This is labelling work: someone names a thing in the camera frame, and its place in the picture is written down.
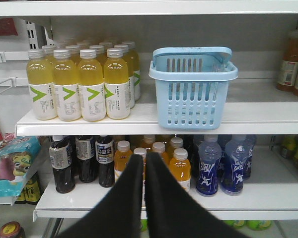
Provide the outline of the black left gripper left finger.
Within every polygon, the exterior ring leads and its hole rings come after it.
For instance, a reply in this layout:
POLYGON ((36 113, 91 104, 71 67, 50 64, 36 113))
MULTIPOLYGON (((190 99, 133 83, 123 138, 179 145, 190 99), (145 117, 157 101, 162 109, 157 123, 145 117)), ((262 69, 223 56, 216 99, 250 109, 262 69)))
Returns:
POLYGON ((132 155, 109 192, 58 238, 139 238, 143 194, 143 159, 132 155))

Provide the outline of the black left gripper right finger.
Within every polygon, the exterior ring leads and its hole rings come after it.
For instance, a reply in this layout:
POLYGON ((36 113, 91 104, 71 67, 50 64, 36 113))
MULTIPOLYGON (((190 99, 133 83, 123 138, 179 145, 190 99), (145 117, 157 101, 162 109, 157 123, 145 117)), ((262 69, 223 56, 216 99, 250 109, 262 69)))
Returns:
POLYGON ((151 238, 244 238, 198 204, 154 152, 146 161, 146 209, 151 238))

